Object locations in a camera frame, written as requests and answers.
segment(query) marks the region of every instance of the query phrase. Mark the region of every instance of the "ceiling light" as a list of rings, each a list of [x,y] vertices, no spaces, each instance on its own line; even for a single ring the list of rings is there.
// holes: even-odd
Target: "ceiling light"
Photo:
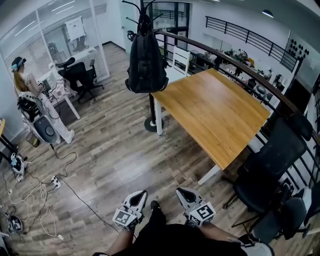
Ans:
[[[28,32],[30,31],[30,30],[33,30],[36,26],[38,26],[39,24],[37,24],[37,25],[35,25],[35,26],[33,26],[32,28],[30,28],[29,30],[28,30]]]
[[[272,14],[272,12],[269,11],[269,10],[263,10],[262,13],[263,13],[264,15],[267,15],[267,16],[271,17],[271,18],[274,17],[274,15]]]
[[[62,11],[59,11],[59,12],[57,12],[56,14],[62,13],[62,12],[64,12],[64,11],[66,11],[66,10],[69,10],[69,9],[72,8],[72,7],[75,7],[75,6],[71,6],[71,7],[67,8],[67,9],[64,9],[64,10],[62,10]]]
[[[76,0],[71,1],[71,2],[68,2],[68,3],[64,4],[64,5],[61,5],[61,6],[59,6],[58,8],[53,9],[51,12],[54,12],[55,10],[58,10],[59,8],[64,7],[64,6],[68,5],[68,4],[72,4],[72,3],[74,3],[75,1],[76,1]]]
[[[17,35],[19,35],[22,31],[24,31],[27,27],[29,27],[31,24],[35,23],[36,21],[32,21],[29,25],[25,26],[23,29],[21,29],[18,33],[16,33],[14,36],[16,37]]]

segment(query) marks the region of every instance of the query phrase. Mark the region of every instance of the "black backpack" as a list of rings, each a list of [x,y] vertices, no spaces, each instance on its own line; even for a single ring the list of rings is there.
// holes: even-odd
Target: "black backpack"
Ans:
[[[126,87],[136,94],[163,91],[169,81],[158,41],[151,30],[151,23],[156,18],[150,20],[145,14],[146,8],[140,12],[137,34],[131,46],[129,78],[125,80]]]

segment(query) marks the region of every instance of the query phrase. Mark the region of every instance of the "white cable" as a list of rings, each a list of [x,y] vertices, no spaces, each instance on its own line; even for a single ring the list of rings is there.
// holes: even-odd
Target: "white cable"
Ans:
[[[56,222],[55,222],[55,219],[54,219],[54,217],[52,216],[51,211],[50,211],[50,208],[49,208],[49,206],[48,206],[48,204],[47,204],[47,202],[46,202],[48,193],[47,193],[47,187],[43,184],[43,182],[44,182],[45,180],[47,180],[48,178],[53,178],[53,176],[52,176],[52,175],[49,175],[47,178],[45,178],[43,181],[41,181],[41,183],[40,183],[38,186],[36,186],[36,187],[25,197],[25,199],[20,200],[20,201],[18,201],[18,202],[13,202],[13,201],[11,200],[11,197],[10,197],[10,194],[9,194],[9,200],[10,200],[10,203],[13,204],[13,205],[17,205],[17,204],[22,203],[22,202],[25,202],[25,203],[26,203],[26,205],[27,205],[28,217],[27,217],[25,220],[22,220],[23,222],[26,222],[26,221],[29,219],[29,216],[30,216],[30,215],[29,215],[29,207],[34,206],[34,203],[35,203],[35,197],[34,197],[34,195],[33,195],[32,193],[35,191],[35,189],[37,189],[38,187],[40,187],[41,200],[44,201],[45,206],[46,206],[46,213],[45,213],[45,215],[43,215],[43,216],[41,217],[41,219],[40,219],[40,224],[41,224],[44,232],[45,232],[48,236],[56,237],[56,236],[57,236]],[[33,199],[33,201],[32,201],[31,204],[28,203],[28,198],[29,198],[29,197],[32,197],[32,199]],[[47,216],[48,212],[49,212],[51,218],[53,219],[54,235],[49,234],[49,233],[46,231],[46,229],[45,229],[45,227],[43,226],[43,224],[42,224],[42,219],[43,219],[45,216]]]

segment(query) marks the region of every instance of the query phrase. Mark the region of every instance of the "lamp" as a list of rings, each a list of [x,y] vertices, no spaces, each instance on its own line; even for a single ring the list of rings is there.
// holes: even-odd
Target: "lamp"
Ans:
[[[272,14],[272,12],[269,11],[269,10],[263,10],[262,13],[263,13],[264,15],[267,15],[267,16],[271,17],[271,18],[274,17],[274,15]]]

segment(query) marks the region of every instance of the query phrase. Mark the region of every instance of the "black shoe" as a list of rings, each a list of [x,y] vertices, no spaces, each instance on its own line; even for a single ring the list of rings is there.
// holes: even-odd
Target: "black shoe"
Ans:
[[[154,209],[159,209],[159,210],[161,210],[160,204],[159,204],[157,201],[155,201],[155,200],[153,200],[153,201],[150,203],[150,207],[151,207],[151,210],[152,210],[152,211],[153,211]]]

